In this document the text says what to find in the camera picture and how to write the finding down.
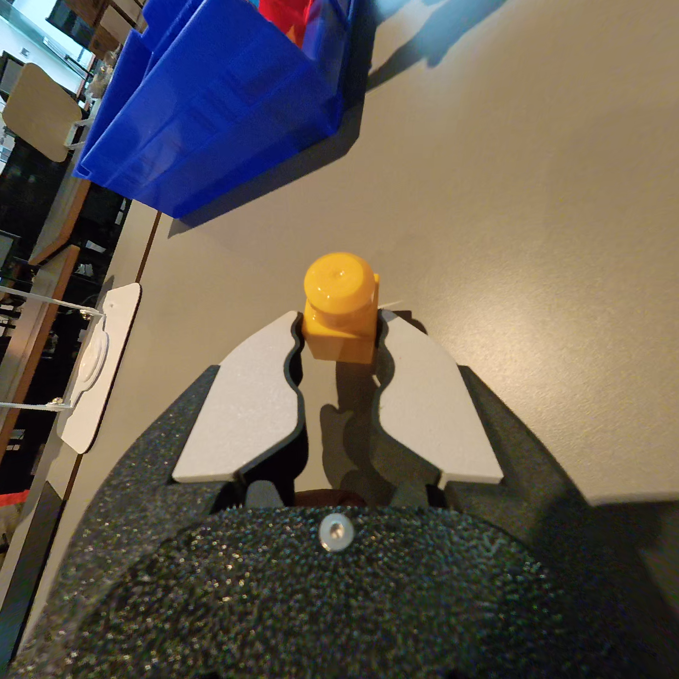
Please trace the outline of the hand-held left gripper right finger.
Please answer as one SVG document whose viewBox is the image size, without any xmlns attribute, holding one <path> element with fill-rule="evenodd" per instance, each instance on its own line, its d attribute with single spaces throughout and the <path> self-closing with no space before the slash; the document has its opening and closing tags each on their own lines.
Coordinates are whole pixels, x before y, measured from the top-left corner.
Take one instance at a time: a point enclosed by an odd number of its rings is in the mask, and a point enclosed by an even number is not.
<svg viewBox="0 0 679 679">
<path fill-rule="evenodd" d="M 498 486 L 505 474 L 452 355 L 394 311 L 379 311 L 374 427 L 402 480 Z"/>
</svg>

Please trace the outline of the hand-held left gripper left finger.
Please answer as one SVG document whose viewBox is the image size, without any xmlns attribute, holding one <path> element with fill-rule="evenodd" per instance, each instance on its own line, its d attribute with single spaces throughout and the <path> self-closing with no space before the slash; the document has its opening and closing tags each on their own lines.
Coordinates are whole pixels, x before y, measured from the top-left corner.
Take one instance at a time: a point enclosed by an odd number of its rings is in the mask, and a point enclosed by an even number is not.
<svg viewBox="0 0 679 679">
<path fill-rule="evenodd" d="M 295 504 L 309 457 L 300 383 L 302 315 L 290 311 L 233 349 L 217 367 L 173 470 L 178 483 L 273 486 Z"/>
</svg>

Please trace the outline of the yellow single-stud mega block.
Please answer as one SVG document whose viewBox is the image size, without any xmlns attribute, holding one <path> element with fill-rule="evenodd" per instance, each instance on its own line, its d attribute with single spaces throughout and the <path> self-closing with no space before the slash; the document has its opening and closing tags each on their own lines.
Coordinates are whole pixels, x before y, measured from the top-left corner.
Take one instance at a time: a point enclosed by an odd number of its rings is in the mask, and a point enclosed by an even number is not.
<svg viewBox="0 0 679 679">
<path fill-rule="evenodd" d="M 302 334 L 317 360 L 370 365 L 376 351 L 379 275 L 348 252 L 317 259 L 303 279 Z"/>
</svg>

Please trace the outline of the blue plastic bin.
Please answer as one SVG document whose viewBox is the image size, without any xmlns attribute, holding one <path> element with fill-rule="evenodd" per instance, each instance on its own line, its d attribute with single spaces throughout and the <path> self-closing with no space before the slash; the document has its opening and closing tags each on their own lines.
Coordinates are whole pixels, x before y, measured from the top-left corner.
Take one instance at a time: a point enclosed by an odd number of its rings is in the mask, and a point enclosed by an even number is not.
<svg viewBox="0 0 679 679">
<path fill-rule="evenodd" d="M 358 1 L 313 1 L 302 48 L 259 1 L 148 1 L 74 177 L 182 218 L 334 135 Z"/>
</svg>

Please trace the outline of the large red mega block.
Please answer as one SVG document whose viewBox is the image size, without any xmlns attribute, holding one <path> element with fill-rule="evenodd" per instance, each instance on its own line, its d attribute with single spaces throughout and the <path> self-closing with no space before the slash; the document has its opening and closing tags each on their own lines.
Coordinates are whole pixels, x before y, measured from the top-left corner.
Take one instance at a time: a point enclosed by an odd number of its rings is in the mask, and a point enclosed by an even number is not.
<svg viewBox="0 0 679 679">
<path fill-rule="evenodd" d="M 259 13 L 302 48 L 313 1 L 259 1 Z"/>
</svg>

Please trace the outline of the white mounting plate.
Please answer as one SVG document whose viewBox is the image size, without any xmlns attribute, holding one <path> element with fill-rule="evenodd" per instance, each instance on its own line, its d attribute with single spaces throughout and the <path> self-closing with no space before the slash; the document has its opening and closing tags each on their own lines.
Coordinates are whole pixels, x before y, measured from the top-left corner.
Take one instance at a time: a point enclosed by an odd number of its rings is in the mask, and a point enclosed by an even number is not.
<svg viewBox="0 0 679 679">
<path fill-rule="evenodd" d="M 108 291 L 89 324 L 56 420 L 59 438 L 77 454 L 89 452 L 97 437 L 141 295 L 139 283 Z"/>
</svg>

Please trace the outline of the beige chair back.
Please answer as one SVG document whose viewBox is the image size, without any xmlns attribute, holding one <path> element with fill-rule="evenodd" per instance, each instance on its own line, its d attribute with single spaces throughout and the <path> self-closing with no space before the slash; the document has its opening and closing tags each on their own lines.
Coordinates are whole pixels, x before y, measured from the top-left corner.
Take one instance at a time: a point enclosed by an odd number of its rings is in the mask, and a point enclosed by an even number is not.
<svg viewBox="0 0 679 679">
<path fill-rule="evenodd" d="M 66 160 L 75 129 L 87 123 L 77 101 L 33 63 L 21 68 L 2 116 L 16 137 L 56 163 Z"/>
</svg>

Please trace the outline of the black metal frame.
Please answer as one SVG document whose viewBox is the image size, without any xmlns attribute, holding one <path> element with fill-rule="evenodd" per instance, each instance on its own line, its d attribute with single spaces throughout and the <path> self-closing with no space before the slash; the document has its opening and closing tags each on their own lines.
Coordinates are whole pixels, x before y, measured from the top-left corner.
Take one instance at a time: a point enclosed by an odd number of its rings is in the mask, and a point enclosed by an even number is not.
<svg viewBox="0 0 679 679">
<path fill-rule="evenodd" d="M 1 675 L 18 652 L 62 513 L 63 499 L 46 481 L 1 600 Z"/>
</svg>

